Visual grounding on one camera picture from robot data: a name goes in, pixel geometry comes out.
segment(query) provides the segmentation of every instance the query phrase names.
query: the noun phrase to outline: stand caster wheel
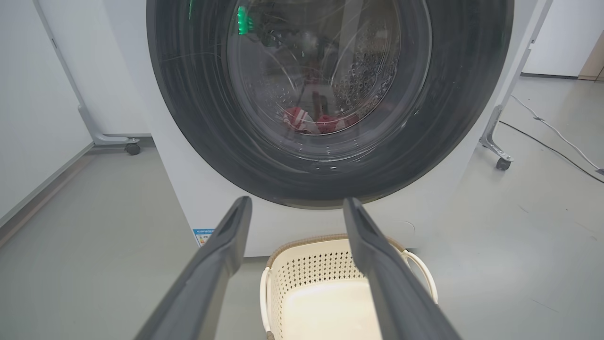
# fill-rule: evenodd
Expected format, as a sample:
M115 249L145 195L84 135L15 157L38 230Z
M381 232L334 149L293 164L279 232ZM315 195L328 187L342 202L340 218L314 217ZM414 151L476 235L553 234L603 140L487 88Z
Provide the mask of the stand caster wheel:
M512 162L508 161L508 160L504 160L503 158L500 158L497 161L497 165L495 165L495 167L499 170L508 170L510 168L510 164L512 164Z
M128 152L130 155L138 155L141 152L141 147L138 144L126 144L124 151Z

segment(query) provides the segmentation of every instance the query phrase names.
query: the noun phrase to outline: perforated basket wall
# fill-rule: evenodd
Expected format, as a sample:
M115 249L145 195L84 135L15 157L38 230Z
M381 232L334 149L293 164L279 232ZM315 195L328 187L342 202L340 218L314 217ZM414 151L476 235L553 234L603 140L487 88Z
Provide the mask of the perforated basket wall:
M283 302L287 294L309 284L333 280L358 280L365 276L356 268L345 235L300 241L283 246L269 259L268 316L275 339L282 338ZM398 244L394 246L404 250Z

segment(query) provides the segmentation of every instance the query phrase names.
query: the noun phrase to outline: white laundry basket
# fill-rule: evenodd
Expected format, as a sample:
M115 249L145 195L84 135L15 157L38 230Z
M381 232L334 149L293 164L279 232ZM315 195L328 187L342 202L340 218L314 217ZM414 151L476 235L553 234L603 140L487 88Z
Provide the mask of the white laundry basket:
M435 303L436 285L415 254L388 239L408 265L414 261ZM381 339L369 282L356 268L346 234L285 244L260 280L260 312L269 340Z

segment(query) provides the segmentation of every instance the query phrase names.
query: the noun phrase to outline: white panel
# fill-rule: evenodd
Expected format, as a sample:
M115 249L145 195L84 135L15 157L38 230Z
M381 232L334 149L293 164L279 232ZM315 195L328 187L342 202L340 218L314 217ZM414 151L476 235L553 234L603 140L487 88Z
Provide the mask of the white panel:
M604 1L554 0L525 73L576 77L604 30Z
M92 118L105 134L149 133L102 0L40 0Z
M0 2L0 219L92 139L31 1Z

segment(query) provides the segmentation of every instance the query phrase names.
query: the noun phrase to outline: washing machine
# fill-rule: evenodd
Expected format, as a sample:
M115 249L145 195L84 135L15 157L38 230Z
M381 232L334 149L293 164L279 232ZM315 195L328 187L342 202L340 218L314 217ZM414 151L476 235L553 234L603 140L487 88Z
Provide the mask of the washing machine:
M191 241L202 246L248 195L254 257L344 233L345 197L385 235L421 246L547 1L104 5Z

